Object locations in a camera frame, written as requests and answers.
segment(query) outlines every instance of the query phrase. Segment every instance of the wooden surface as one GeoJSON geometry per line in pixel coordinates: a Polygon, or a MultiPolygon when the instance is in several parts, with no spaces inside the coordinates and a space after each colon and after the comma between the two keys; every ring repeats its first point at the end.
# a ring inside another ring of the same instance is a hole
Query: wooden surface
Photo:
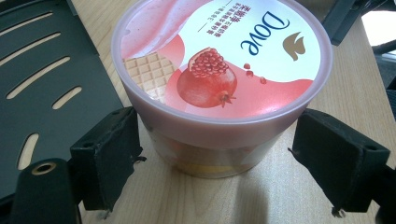
{"type": "MultiPolygon", "coordinates": [[[[110,55],[114,27],[134,0],[73,0],[124,105],[130,105],[110,55]]],[[[329,4],[301,1],[319,18],[329,4]]],[[[332,76],[310,108],[327,112],[389,148],[396,165],[395,120],[368,44],[357,20],[333,47],[332,76]]],[[[165,164],[141,128],[145,162],[134,166],[114,211],[82,211],[83,223],[374,223],[378,206],[366,214],[335,218],[332,205],[308,171],[288,152],[295,124],[256,167],[229,178],[202,179],[165,164]]]]}

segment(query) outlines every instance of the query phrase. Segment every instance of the dove ice cream container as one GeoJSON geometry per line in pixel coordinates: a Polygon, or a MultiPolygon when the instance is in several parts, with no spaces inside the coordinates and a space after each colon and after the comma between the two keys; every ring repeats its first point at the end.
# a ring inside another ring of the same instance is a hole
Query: dove ice cream container
{"type": "Polygon", "coordinates": [[[320,22],[288,0],[140,1],[111,50],[155,150],[209,178],[259,163],[332,69],[320,22]]]}

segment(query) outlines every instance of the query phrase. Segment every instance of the dove logo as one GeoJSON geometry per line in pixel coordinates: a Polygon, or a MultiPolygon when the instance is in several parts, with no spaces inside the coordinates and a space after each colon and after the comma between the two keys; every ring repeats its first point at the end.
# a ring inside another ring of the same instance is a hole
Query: dove logo
{"type": "Polygon", "coordinates": [[[304,38],[300,37],[298,40],[297,36],[300,32],[293,35],[289,35],[283,41],[283,49],[289,54],[289,56],[294,60],[298,60],[298,54],[305,54],[304,38]]]}
{"type": "Polygon", "coordinates": [[[267,11],[262,16],[262,24],[256,24],[254,26],[254,32],[249,33],[250,39],[241,42],[241,49],[247,47],[248,52],[256,56],[259,54],[259,47],[262,47],[262,41],[267,40],[271,36],[271,32],[274,30],[283,30],[289,27],[289,20],[282,20],[273,13],[267,11]]]}

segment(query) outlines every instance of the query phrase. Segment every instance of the wafer cone image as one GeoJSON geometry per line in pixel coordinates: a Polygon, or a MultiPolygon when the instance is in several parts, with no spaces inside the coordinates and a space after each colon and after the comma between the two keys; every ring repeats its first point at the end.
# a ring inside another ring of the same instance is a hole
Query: wafer cone image
{"type": "Polygon", "coordinates": [[[177,70],[171,61],[158,53],[124,61],[131,79],[152,99],[165,103],[165,88],[177,70]]]}

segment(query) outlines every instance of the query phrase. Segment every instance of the container rim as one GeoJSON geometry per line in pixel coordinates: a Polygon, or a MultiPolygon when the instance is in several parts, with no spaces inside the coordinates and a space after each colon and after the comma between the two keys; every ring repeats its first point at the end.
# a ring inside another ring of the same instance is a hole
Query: container rim
{"type": "Polygon", "coordinates": [[[320,46],[320,65],[316,78],[310,85],[310,87],[300,95],[296,100],[279,108],[276,111],[269,112],[262,115],[256,115],[251,117],[243,117],[243,118],[212,118],[212,117],[204,117],[199,115],[194,115],[191,113],[183,112],[177,110],[171,106],[165,105],[157,100],[153,100],[146,94],[143,90],[138,87],[133,80],[130,78],[124,64],[123,59],[121,58],[120,53],[120,43],[124,34],[124,28],[129,23],[132,16],[139,11],[140,8],[144,7],[152,0],[139,0],[133,6],[125,11],[125,13],[120,18],[117,23],[116,28],[114,29],[114,33],[111,39],[111,56],[113,63],[115,64],[116,71],[118,72],[121,81],[123,82],[124,87],[129,88],[135,94],[139,95],[142,100],[148,104],[150,107],[153,107],[157,110],[161,110],[162,112],[177,117],[178,119],[184,119],[193,122],[200,122],[205,124],[215,124],[215,125],[244,125],[248,123],[257,123],[263,122],[266,120],[277,119],[279,117],[287,116],[290,113],[300,109],[303,106],[307,106],[311,100],[321,91],[323,86],[326,84],[327,80],[332,71],[332,44],[330,39],[324,30],[321,23],[318,19],[309,12],[305,7],[301,4],[290,1],[290,0],[278,0],[278,2],[284,4],[287,7],[290,7],[295,12],[297,12],[312,28],[314,34],[318,39],[318,44],[320,46]]]}

